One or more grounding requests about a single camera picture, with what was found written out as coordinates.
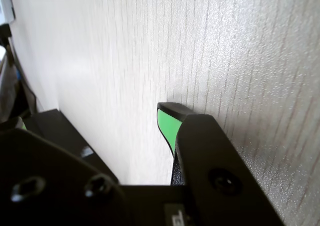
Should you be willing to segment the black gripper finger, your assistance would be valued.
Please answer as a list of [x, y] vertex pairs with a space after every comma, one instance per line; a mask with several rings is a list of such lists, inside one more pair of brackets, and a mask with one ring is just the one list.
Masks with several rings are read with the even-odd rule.
[[157, 124], [179, 163], [198, 224], [283, 224], [213, 116], [159, 102]]
[[123, 193], [107, 175], [27, 131], [0, 125], [1, 225], [131, 225]]

